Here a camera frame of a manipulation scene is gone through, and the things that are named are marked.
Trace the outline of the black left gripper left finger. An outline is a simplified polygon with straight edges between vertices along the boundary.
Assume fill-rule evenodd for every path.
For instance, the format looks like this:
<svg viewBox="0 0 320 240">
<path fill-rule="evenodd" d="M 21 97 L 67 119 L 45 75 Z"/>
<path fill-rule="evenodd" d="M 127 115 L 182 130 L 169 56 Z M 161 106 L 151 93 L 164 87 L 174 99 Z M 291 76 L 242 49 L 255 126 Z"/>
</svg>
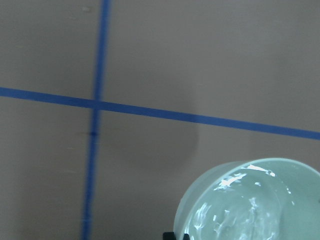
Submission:
<svg viewBox="0 0 320 240">
<path fill-rule="evenodd" d="M 175 240 L 175 233 L 173 231 L 164 232 L 162 234 L 162 240 Z"/>
</svg>

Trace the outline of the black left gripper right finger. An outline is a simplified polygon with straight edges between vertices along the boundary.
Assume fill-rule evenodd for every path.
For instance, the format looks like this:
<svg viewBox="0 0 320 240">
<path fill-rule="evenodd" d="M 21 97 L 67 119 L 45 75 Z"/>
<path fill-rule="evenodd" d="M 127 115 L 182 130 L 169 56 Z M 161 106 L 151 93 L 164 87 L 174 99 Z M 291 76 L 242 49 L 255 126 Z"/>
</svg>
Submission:
<svg viewBox="0 0 320 240">
<path fill-rule="evenodd" d="M 190 240 L 190 236 L 187 233 L 185 233 L 183 235 L 183 240 Z"/>
</svg>

